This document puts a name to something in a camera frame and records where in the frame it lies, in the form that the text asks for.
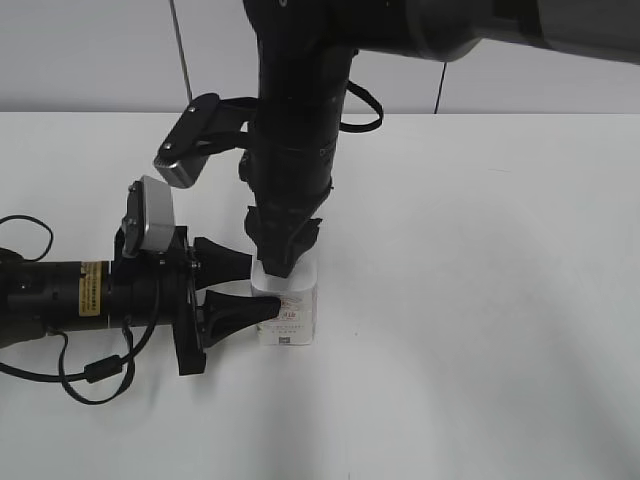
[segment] black cable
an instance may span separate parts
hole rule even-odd
[[[156,325],[158,325],[158,319],[160,317],[160,299],[161,298],[162,298],[162,282],[158,278],[156,280],[156,299],[153,304],[153,313],[151,315],[151,319],[149,320],[149,323],[147,324],[147,328],[144,330],[142,337],[140,337],[140,340],[135,345],[135,347],[133,347],[131,352],[129,352],[124,357],[122,357],[123,365],[126,362],[128,362],[130,359],[135,358],[142,351],[142,349],[147,346],[147,343],[149,343],[149,339],[151,338],[151,335],[153,335],[153,332],[156,329]]]
[[[440,77],[440,86],[438,87],[438,98],[436,99],[436,106],[433,109],[433,114],[437,115],[438,111],[440,110],[440,99],[442,98],[442,89],[444,88],[444,79],[445,76],[447,75],[447,62],[444,62],[444,65],[442,66],[442,76]]]
[[[340,122],[340,130],[346,133],[366,133],[376,130],[382,126],[384,120],[384,108],[382,104],[365,88],[349,80],[347,90],[369,105],[378,114],[378,119],[364,125],[353,125],[351,123]]]
[[[25,258],[22,261],[27,263],[34,263],[34,262],[39,262],[44,257],[46,257],[51,251],[51,247],[53,246],[53,230],[51,230],[49,225],[44,223],[42,220],[38,220],[37,218],[31,217],[29,215],[9,215],[8,217],[0,218],[0,225],[2,225],[3,223],[11,222],[13,220],[24,220],[25,222],[35,223],[36,225],[41,226],[47,232],[49,232],[49,243],[47,244],[47,247],[44,249],[44,252],[42,253],[42,255],[40,255],[37,258]]]
[[[151,335],[153,334],[156,325],[158,324],[158,319],[160,317],[160,299],[162,297],[161,292],[161,283],[160,280],[156,282],[156,299],[153,306],[152,317],[147,324],[147,328],[145,329],[142,337],[138,341],[138,343],[131,349],[129,353],[127,353],[124,357],[121,357],[119,360],[120,366],[127,364],[129,361],[133,360],[147,345]],[[5,363],[0,362],[0,373],[5,373],[7,375],[11,375],[13,377],[21,378],[23,380],[29,380],[31,382],[38,383],[62,383],[62,377],[60,374],[58,375],[47,375],[43,373],[35,373],[29,372],[27,370],[22,370],[16,367],[12,367]],[[74,373],[72,375],[65,375],[66,382],[78,382],[80,380],[87,380],[87,373]]]
[[[133,351],[133,334],[131,333],[131,329],[129,328],[129,325],[127,323],[124,323],[122,325],[122,334],[124,335],[124,338],[127,341],[127,346],[129,347],[129,355],[127,355],[129,357],[129,359],[127,360],[127,371],[122,378],[122,382],[120,383],[120,386],[115,391],[115,393],[110,397],[102,400],[90,400],[80,395],[80,393],[78,393],[78,391],[71,386],[64,371],[64,357],[67,353],[67,347],[69,346],[69,336],[64,332],[54,332],[54,335],[59,335],[64,338],[64,345],[62,347],[62,350],[60,351],[60,356],[58,357],[58,375],[60,376],[60,383],[62,384],[62,388],[64,388],[64,391],[67,392],[71,398],[82,403],[83,405],[104,405],[105,403],[110,402],[129,389],[136,374],[136,364],[133,361],[134,356],[131,355]]]

